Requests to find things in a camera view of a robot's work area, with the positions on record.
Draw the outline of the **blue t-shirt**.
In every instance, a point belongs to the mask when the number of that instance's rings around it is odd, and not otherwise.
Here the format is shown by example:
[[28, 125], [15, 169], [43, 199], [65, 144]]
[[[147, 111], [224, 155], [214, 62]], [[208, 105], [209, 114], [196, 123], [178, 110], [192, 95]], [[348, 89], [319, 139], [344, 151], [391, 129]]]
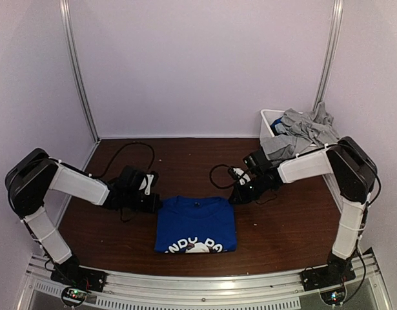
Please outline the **blue t-shirt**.
[[222, 197], [164, 200], [154, 250], [165, 254], [224, 253], [237, 248], [233, 206]]

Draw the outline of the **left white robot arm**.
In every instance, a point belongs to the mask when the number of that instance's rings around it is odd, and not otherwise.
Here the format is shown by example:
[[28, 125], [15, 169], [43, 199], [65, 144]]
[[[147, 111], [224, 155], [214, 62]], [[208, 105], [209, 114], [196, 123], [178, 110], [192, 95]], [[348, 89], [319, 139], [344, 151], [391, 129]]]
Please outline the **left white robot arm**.
[[59, 268], [60, 277], [71, 287], [84, 282], [84, 272], [71, 261], [74, 253], [58, 230], [59, 220], [72, 198], [103, 209], [155, 213], [161, 207], [153, 191], [156, 171], [144, 172], [126, 166], [110, 181], [84, 172], [36, 148], [5, 176], [10, 208], [30, 231], [48, 257]]

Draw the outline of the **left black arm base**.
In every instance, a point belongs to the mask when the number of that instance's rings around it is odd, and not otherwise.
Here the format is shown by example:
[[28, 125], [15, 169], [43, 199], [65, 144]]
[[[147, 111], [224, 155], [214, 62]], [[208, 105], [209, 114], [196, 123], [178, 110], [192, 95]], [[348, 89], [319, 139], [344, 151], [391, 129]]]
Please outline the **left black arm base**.
[[51, 272], [50, 279], [52, 281], [84, 291], [103, 292], [107, 279], [106, 272], [81, 267], [80, 261], [74, 253], [63, 263], [55, 262], [48, 253], [45, 255], [48, 257], [45, 269]]

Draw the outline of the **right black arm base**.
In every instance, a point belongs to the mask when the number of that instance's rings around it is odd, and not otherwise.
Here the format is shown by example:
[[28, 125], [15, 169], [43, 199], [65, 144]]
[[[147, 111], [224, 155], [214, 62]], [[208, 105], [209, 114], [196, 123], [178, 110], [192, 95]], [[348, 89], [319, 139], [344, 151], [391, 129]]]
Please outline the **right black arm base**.
[[342, 285], [346, 281], [354, 280], [356, 274], [352, 269], [353, 253], [347, 259], [342, 259], [329, 253], [327, 264], [322, 267], [306, 267], [301, 273], [301, 283], [304, 291], [313, 291], [335, 285]]

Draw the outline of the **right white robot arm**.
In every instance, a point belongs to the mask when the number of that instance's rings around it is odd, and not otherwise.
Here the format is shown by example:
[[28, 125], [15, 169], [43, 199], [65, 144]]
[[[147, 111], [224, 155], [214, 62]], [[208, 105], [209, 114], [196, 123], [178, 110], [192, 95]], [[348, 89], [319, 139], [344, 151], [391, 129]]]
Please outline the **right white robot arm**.
[[357, 247], [365, 228], [368, 207], [373, 203], [371, 192], [380, 180], [375, 163], [350, 136], [273, 165], [259, 150], [243, 160], [247, 171], [234, 173], [232, 205], [258, 200], [269, 190], [321, 175], [334, 176], [342, 203], [338, 232], [331, 254], [348, 260]]

